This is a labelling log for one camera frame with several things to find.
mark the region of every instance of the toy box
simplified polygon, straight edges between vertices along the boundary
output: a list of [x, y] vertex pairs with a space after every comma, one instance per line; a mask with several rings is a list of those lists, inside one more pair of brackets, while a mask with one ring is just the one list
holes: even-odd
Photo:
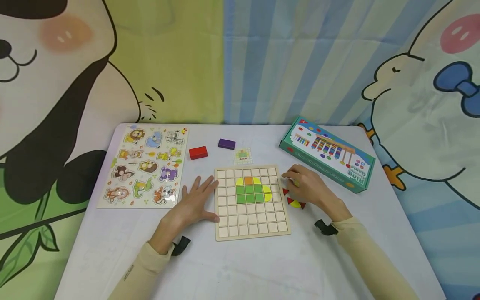
[[354, 193], [368, 187], [375, 158], [298, 117], [279, 147]]

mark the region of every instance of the yellow semicircle tile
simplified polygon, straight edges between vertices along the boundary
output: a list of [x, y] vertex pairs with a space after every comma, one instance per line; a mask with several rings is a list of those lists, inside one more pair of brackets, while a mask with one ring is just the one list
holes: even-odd
[[290, 205], [293, 207], [301, 207], [300, 203], [297, 200], [293, 200], [292, 203], [290, 203]]

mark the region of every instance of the pink cheek illustration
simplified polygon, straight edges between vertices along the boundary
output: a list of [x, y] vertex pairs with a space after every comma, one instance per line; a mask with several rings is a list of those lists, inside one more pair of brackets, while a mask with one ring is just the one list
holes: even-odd
[[480, 40], [480, 13], [453, 21], [442, 33], [440, 46], [445, 53], [463, 52]]
[[40, 40], [52, 52], [69, 53], [92, 39], [92, 30], [80, 18], [64, 13], [45, 20], [40, 27]]

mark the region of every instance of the beige sleeve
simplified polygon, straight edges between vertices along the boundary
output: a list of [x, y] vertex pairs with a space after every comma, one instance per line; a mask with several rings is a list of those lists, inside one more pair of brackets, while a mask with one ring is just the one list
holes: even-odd
[[418, 299], [410, 284], [357, 218], [332, 222], [332, 225], [338, 230], [338, 243], [352, 258], [375, 299]]
[[165, 255], [158, 254], [147, 242], [140, 249], [137, 258], [117, 283], [109, 300], [149, 299], [157, 275], [170, 260], [174, 245]]

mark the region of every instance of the green tile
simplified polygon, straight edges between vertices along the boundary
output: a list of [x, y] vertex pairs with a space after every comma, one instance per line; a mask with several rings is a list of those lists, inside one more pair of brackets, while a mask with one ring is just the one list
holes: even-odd
[[253, 185], [246, 185], [245, 186], [245, 193], [253, 194]]
[[244, 203], [245, 203], [245, 195], [238, 195], [237, 204], [244, 204]]
[[257, 202], [265, 202], [265, 198], [263, 194], [255, 194], [255, 200]]
[[245, 194], [245, 188], [243, 185], [237, 187], [237, 195]]
[[253, 186], [253, 189], [255, 190], [255, 192], [262, 192], [262, 185], [261, 184], [255, 184]]
[[247, 203], [255, 203], [255, 195], [254, 194], [247, 195]]

